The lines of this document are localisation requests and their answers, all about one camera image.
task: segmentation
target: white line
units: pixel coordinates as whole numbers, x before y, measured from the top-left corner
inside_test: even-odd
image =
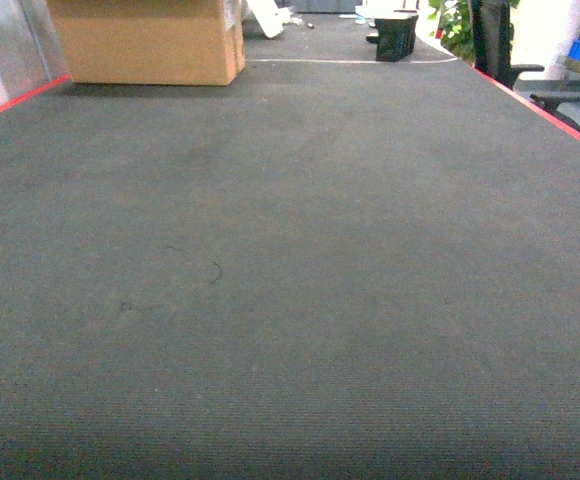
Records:
[[[433,63],[448,63],[455,62],[458,58],[446,58],[444,60],[411,60],[411,61],[399,61],[398,63],[413,63],[413,64],[433,64]],[[390,62],[376,62],[374,60],[316,60],[312,58],[249,58],[246,59],[248,62],[259,62],[259,63],[334,63],[342,65],[385,65]]]

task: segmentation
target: red edge trim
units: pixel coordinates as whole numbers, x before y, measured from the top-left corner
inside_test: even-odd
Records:
[[[57,78],[56,80],[53,80],[52,82],[46,83],[45,85],[43,85],[39,88],[35,88],[34,90],[31,90],[28,93],[24,93],[20,97],[17,97],[14,100],[10,100],[9,102],[6,102],[3,105],[0,105],[0,113],[14,107],[15,105],[18,105],[22,102],[30,100],[32,97],[36,97],[37,95],[39,95],[47,90],[50,90],[51,88],[54,88],[57,85],[60,85],[64,82],[67,82],[68,80],[70,80],[70,75],[66,74],[66,75],[63,75],[62,77]]]
[[[498,88],[500,88],[501,90],[503,90],[504,92],[506,92],[508,95],[510,95],[511,97],[513,97],[514,99],[516,99],[517,101],[523,103],[526,107],[528,107],[530,110],[534,111],[537,115],[542,116],[543,118],[545,118],[546,120],[548,120],[550,123],[552,123],[556,127],[560,128],[561,130],[563,130],[564,132],[566,132],[568,135],[570,135],[570,136],[572,136],[572,137],[574,137],[574,138],[576,138],[577,140],[580,141],[580,133],[577,132],[574,128],[570,127],[569,125],[566,125],[561,120],[556,119],[555,117],[553,117],[552,115],[550,115],[548,112],[546,112],[545,110],[541,109],[539,106],[537,106],[534,103],[530,102],[529,100],[523,98],[521,95],[513,92],[509,88],[504,87],[499,82],[497,82],[495,79],[493,79],[492,77],[489,77],[485,73],[480,72],[476,68],[474,69],[474,71],[477,72],[479,75],[481,75],[486,80],[488,80],[493,85],[497,86]]]

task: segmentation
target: green leaves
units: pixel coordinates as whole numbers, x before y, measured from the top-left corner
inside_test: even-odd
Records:
[[[520,1],[510,0],[510,5],[516,8]],[[457,57],[473,63],[475,53],[468,0],[428,0],[428,5],[434,9],[428,17],[430,20],[438,18],[442,4],[445,4],[445,11],[439,22],[439,28],[443,32],[441,45]]]

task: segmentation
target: office chair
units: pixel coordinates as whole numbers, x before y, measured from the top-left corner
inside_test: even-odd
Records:
[[[541,65],[510,64],[512,26],[509,0],[469,0],[475,49],[475,68],[512,90],[523,72],[543,72]],[[533,93],[537,105],[580,132],[580,125],[557,111],[563,102],[579,102],[578,92]]]

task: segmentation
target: table surface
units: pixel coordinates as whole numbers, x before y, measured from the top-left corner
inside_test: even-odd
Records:
[[[1,477],[580,477],[580,142],[305,18],[0,115]]]

